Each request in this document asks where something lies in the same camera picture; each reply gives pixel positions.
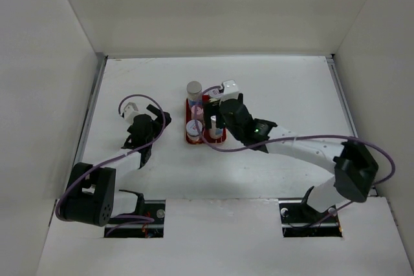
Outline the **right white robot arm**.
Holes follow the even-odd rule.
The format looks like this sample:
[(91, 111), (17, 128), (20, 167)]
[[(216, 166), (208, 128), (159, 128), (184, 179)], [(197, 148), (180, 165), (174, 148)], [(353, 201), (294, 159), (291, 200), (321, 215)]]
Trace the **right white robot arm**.
[(225, 128), (247, 149), (266, 154), (279, 154), (301, 160), (328, 171), (326, 182), (310, 187), (305, 193), (300, 214), (315, 221), (331, 206), (345, 202), (364, 203), (373, 185), (378, 164), (356, 138), (297, 136), (286, 128), (263, 119), (253, 118), (243, 97), (214, 100), (202, 105), (207, 129)]

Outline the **silver lid shaker bottle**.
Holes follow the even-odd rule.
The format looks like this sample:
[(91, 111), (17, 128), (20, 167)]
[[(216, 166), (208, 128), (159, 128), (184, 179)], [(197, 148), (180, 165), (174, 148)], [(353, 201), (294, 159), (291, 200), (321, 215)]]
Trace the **silver lid shaker bottle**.
[(213, 140), (221, 139), (223, 137), (223, 129), (217, 126), (216, 116), (211, 116), (210, 121), (211, 121), (211, 128), (209, 129), (210, 138)]

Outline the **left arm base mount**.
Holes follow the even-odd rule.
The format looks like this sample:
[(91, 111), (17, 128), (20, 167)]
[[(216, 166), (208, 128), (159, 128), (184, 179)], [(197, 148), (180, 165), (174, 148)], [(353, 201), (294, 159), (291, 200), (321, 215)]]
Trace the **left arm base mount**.
[(142, 193), (120, 190), (104, 228), (107, 239), (159, 239), (164, 236), (165, 200), (147, 200)]

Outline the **blue label shaker bottle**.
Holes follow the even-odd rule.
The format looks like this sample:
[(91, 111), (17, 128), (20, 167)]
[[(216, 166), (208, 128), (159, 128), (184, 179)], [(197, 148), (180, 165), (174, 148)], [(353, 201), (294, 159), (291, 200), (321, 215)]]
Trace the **blue label shaker bottle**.
[(186, 90), (189, 108), (202, 104), (202, 85), (198, 81), (189, 82)]

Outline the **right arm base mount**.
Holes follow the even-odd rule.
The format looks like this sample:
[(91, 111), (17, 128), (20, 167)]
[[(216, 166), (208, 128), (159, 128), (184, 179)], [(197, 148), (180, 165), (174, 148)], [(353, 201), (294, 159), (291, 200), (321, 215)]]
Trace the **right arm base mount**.
[(342, 237), (342, 229), (331, 206), (319, 213), (307, 205), (307, 199), (313, 187), (309, 188), (301, 200), (289, 199), (279, 202), (281, 230), (285, 238), (305, 237)]

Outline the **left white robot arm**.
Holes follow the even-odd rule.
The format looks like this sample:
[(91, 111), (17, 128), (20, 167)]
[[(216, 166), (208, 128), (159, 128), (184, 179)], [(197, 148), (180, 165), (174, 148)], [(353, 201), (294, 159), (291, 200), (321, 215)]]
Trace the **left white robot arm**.
[(112, 158), (100, 164), (78, 162), (73, 166), (56, 206), (58, 219), (98, 227), (118, 217), (134, 224), (149, 220), (145, 207), (138, 203), (142, 195), (122, 189), (128, 174), (147, 164), (154, 140), (171, 123), (168, 112), (153, 105), (148, 105), (147, 110), (155, 117), (138, 112), (133, 103), (125, 107), (122, 117), (129, 123), (128, 137)]

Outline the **pink spice jar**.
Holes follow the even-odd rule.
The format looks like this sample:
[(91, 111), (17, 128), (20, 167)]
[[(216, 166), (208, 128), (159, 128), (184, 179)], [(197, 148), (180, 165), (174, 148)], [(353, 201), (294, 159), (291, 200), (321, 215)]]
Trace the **pink spice jar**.
[(204, 121), (204, 111), (202, 106), (200, 105), (194, 105), (191, 108), (191, 118), (192, 120), (199, 120), (200, 122)]

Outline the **blue lid spice jar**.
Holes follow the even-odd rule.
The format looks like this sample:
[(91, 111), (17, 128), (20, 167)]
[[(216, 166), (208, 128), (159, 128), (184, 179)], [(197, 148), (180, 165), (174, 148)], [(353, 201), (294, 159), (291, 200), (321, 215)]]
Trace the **blue lid spice jar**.
[(219, 99), (222, 97), (223, 93), (220, 88), (214, 88), (208, 91), (208, 95), (210, 98)]
[(186, 139), (189, 143), (201, 143), (203, 125), (199, 120), (190, 120), (186, 124)]

